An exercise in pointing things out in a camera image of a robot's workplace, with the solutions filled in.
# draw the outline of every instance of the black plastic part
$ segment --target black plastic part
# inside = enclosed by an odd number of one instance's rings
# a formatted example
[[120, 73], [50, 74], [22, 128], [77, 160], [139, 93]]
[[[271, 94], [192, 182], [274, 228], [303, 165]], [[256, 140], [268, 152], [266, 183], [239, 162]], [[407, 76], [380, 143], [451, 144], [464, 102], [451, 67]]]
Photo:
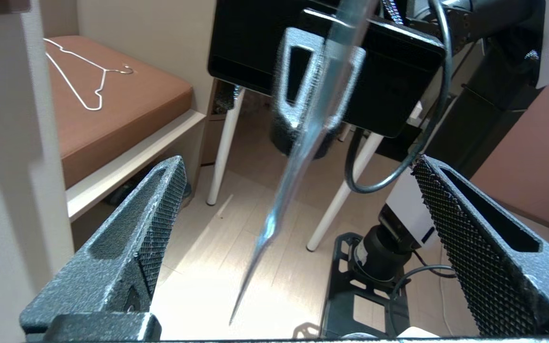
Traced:
[[549, 243], [448, 165], [412, 170], [482, 336], [549, 334]]
[[[209, 73], [272, 95], [277, 49], [285, 28], [326, 37], [331, 26], [326, 19], [303, 13], [305, 8], [326, 14], [336, 12], [335, 2], [218, 0]], [[433, 36], [380, 18], [375, 20], [370, 22], [362, 44], [366, 60], [343, 120], [385, 137], [396, 137], [440, 68], [444, 46]], [[303, 69], [294, 63], [290, 67]], [[299, 84], [301, 77], [301, 72], [290, 75], [290, 85]]]
[[[289, 156], [292, 153], [292, 148], [296, 142], [296, 131], [288, 130], [288, 128], [281, 125], [271, 125], [270, 126], [270, 141], [276, 146], [276, 148]], [[317, 148], [313, 159], [320, 159], [327, 153], [329, 146], [332, 145], [332, 142], [336, 138], [335, 133], [327, 133], [323, 137], [323, 141], [319, 148]]]
[[471, 178], [539, 95], [529, 79], [489, 49], [425, 154]]
[[360, 261], [357, 250], [353, 254], [358, 268], [375, 280], [388, 282], [403, 270], [404, 265], [412, 253], [400, 251], [399, 242], [383, 225], [373, 226], [359, 243], [359, 247], [366, 252], [366, 260]]
[[531, 18], [538, 0], [472, 0], [471, 37], [491, 37]]
[[410, 124], [405, 124], [397, 137], [384, 137], [378, 148], [376, 148], [376, 153], [401, 162], [408, 156], [410, 145], [416, 141], [420, 133], [421, 129]]
[[44, 342], [157, 342], [162, 327], [146, 312], [93, 312], [55, 317]]
[[[320, 333], [321, 338], [339, 339], [345, 334], [351, 333], [368, 333], [381, 339], [394, 336], [392, 324], [389, 321], [389, 316], [386, 312], [387, 305], [390, 300], [388, 297], [385, 298], [377, 295], [375, 290], [379, 290], [390, 295], [395, 286], [395, 280], [393, 282], [375, 282], [369, 278], [366, 278], [360, 271], [358, 271], [354, 260], [351, 258], [351, 251], [355, 248], [355, 246], [357, 246], [362, 238], [362, 236], [352, 232], [342, 234], [336, 238], [334, 243], [332, 265], [329, 274], [329, 283], [327, 285], [325, 307], [323, 309]], [[343, 242], [348, 244], [349, 252], [342, 251]], [[348, 271], [341, 272], [339, 270], [340, 260], [347, 262]], [[366, 289], [362, 289], [351, 284], [353, 280], [357, 280], [358, 282], [366, 285]], [[383, 311], [385, 312], [386, 332], [374, 329], [353, 319], [355, 295], [383, 306]], [[399, 330], [405, 330], [410, 326], [405, 289], [402, 289], [401, 295], [392, 305], [394, 308], [396, 328]]]
[[218, 92], [215, 94], [215, 104], [230, 111], [234, 108], [234, 89], [236, 85], [230, 84], [228, 82], [222, 82], [218, 89]]
[[137, 187], [137, 183], [133, 182], [133, 180], [128, 180], [120, 187], [116, 188], [113, 192], [109, 193], [109, 195], [103, 199], [103, 202], [111, 206], [119, 206], [122, 204], [124, 199], [131, 194], [135, 187]]

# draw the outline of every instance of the white wall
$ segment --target white wall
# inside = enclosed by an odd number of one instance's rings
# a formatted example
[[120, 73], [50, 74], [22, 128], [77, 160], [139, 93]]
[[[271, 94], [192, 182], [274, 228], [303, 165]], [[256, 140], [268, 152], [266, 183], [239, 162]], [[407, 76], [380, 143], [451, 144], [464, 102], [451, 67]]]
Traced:
[[44, 37], [77, 35], [78, 2], [76, 0], [40, 0]]
[[549, 226], [549, 86], [471, 178], [491, 197]]
[[188, 81], [192, 108], [204, 114], [214, 13], [215, 0], [78, 1], [81, 35]]
[[39, 3], [0, 15], [0, 342], [72, 256]]

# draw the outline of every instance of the wire hanger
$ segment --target wire hanger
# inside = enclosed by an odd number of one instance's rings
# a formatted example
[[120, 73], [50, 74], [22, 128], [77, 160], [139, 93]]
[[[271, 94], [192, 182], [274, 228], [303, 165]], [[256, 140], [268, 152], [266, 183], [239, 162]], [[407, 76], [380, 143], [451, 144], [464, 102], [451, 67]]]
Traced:
[[101, 95], [101, 91], [103, 90], [103, 86], [105, 85], [105, 76], [107, 75], [107, 72], [109, 71], [112, 71], [112, 72], [119, 72], [120, 74], [132, 74], [133, 73], [133, 69], [131, 67], [129, 67], [128, 65], [124, 65], [124, 67], [126, 69], [128, 69], [128, 71], [123, 71], [123, 70], [118, 70], [118, 69], [107, 69], [107, 68], [103, 68], [101, 67], [100, 65], [94, 63], [93, 61], [85, 58], [85, 57], [82, 57], [82, 56], [79, 56], [78, 54], [76, 54], [75, 52], [72, 52], [72, 51], [69, 51], [69, 50], [65, 50], [65, 48], [63, 48], [60, 44], [58, 43], [55, 43], [54, 41], [51, 41], [50, 39], [46, 39], [44, 38], [45, 41], [47, 41], [48, 43], [50, 44], [53, 44], [55, 46], [57, 46], [59, 48], [59, 50], [61, 50], [62, 52], [65, 52], [65, 54], [71, 54], [71, 55], [74, 55], [75, 57], [78, 57], [79, 59], [87, 62], [87, 63], [90, 63], [91, 65], [94, 65], [95, 67], [99, 68], [100, 70], [103, 71], [103, 76], [101, 77], [101, 85], [100, 87], [98, 87], [98, 89], [96, 89], [94, 91], [94, 94], [96, 94], [96, 96], [99, 97], [99, 106], [98, 107], [89, 107], [83, 100], [82, 98], [80, 97], [80, 95], [78, 94], [78, 92], [76, 91], [76, 89], [74, 88], [74, 86], [71, 84], [71, 82], [69, 81], [69, 79], [67, 78], [67, 75], [65, 75], [65, 72], [63, 72], [63, 69], [61, 69], [59, 67], [59, 65], [56, 63], [56, 61], [52, 58], [52, 56], [50, 56], [50, 54], [48, 54], [46, 52], [46, 56], [48, 57], [48, 59], [50, 59], [50, 61], [52, 62], [52, 64], [54, 64], [54, 66], [57, 68], [57, 70], [59, 70], [59, 73], [61, 74], [61, 76], [63, 76], [63, 78], [65, 79], [65, 82], [67, 82], [67, 85], [69, 85], [69, 88], [71, 89], [71, 91], [73, 91], [73, 93], [76, 95], [76, 98], [78, 98], [78, 100], [80, 100], [80, 102], [82, 103], [82, 105], [84, 106], [85, 109], [89, 110], [89, 111], [99, 111], [102, 107], [103, 107], [103, 97]]

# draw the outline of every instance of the black cable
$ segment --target black cable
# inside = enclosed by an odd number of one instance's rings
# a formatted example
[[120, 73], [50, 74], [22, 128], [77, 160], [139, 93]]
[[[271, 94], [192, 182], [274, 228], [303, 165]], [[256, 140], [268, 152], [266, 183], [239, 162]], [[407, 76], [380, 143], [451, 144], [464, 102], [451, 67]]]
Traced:
[[[416, 256], [418, 258], [418, 260], [421, 262], [422, 265], [424, 265], [425, 267], [427, 267], [429, 265], [429, 264], [427, 264], [427, 262], [425, 262], [425, 260], [421, 257], [421, 255], [418, 254], [418, 252], [416, 252], [416, 250], [412, 250], [412, 252], [413, 252], [414, 256]], [[457, 277], [457, 273], [444, 274], [444, 273], [436, 272], [433, 269], [429, 269], [429, 271], [432, 272], [433, 274], [436, 274], [437, 276], [440, 276], [440, 278], [455, 279]]]
[[405, 283], [405, 280], [407, 278], [409, 278], [410, 276], [412, 276], [412, 275], [414, 275], [418, 272], [430, 271], [432, 269], [449, 269], [451, 271], [454, 270], [453, 267], [451, 267], [449, 265], [443, 265], [443, 264], [425, 265], [423, 267], [418, 267], [416, 269], [412, 269], [411, 271], [404, 274], [404, 276], [402, 276], [399, 279], [399, 281], [395, 284], [395, 287], [393, 287], [393, 290], [390, 293], [390, 298], [389, 298], [389, 301], [388, 301], [388, 304], [387, 304], [387, 312], [388, 312], [388, 316], [389, 316], [389, 321], [391, 322], [391, 328], [393, 330], [394, 337], [397, 337], [397, 335], [399, 335], [399, 333], [397, 332], [397, 329], [395, 328], [395, 319], [393, 317], [393, 302], [398, 297], [399, 289]]
[[440, 31], [442, 31], [442, 37], [444, 37], [444, 48], [446, 50], [446, 55], [444, 57], [443, 63], [444, 70], [442, 71], [442, 85], [440, 85], [440, 96], [438, 97], [437, 101], [436, 113], [433, 119], [429, 121], [427, 128], [425, 128], [425, 132], [423, 133], [423, 137], [421, 137], [419, 143], [416, 144], [414, 148], [412, 148], [412, 150], [408, 153], [408, 156], [406, 156], [401, 164], [388, 177], [384, 178], [377, 184], [368, 186], [359, 185], [355, 183], [355, 180], [353, 180], [353, 165], [355, 164], [355, 156], [357, 155], [357, 150], [359, 149], [359, 144], [361, 143], [361, 137], [364, 134], [363, 129], [355, 128], [353, 139], [351, 140], [349, 150], [346, 154], [345, 181], [349, 188], [356, 193], [374, 193], [376, 191], [379, 191], [380, 189], [383, 189], [388, 184], [393, 182], [393, 180], [398, 178], [399, 175], [401, 175], [403, 171], [410, 165], [410, 163], [414, 161], [419, 152], [423, 150], [425, 144], [427, 144], [427, 140], [431, 136], [431, 133], [436, 128], [436, 124], [438, 123], [438, 121], [440, 121], [442, 115], [444, 114], [446, 100], [448, 98], [448, 90], [450, 88], [451, 75], [453, 71], [453, 48], [450, 37], [450, 30], [448, 27], [448, 20], [446, 18], [446, 13], [444, 12], [444, 7], [442, 6], [442, 4], [440, 4], [440, 0], [429, 0], [429, 7], [431, 11], [436, 13], [436, 17], [440, 25]]

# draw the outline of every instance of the floor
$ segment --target floor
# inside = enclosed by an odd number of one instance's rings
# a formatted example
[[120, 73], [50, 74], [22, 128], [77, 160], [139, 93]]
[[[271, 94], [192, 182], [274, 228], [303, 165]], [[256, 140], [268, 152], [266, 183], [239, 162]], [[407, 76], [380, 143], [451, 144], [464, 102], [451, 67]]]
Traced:
[[[163, 326], [162, 339], [318, 335], [334, 239], [345, 232], [365, 234], [377, 223], [391, 189], [370, 195], [352, 193], [320, 247], [315, 252], [305, 249], [342, 182], [348, 141], [335, 141], [325, 158], [311, 163], [287, 212], [283, 231], [266, 252], [234, 323], [229, 325], [244, 268], [286, 163], [268, 139], [268, 113], [242, 113], [218, 203], [205, 204], [213, 167], [203, 167], [194, 200], [174, 225], [151, 307]], [[360, 182], [383, 178], [397, 163], [374, 155]], [[548, 228], [521, 220], [549, 240]], [[420, 252], [427, 263], [448, 262], [439, 242]], [[405, 269], [419, 265], [412, 257]], [[456, 280], [419, 273], [406, 291], [411, 325], [439, 336], [477, 335]], [[384, 311], [359, 298], [354, 318], [382, 329]]]

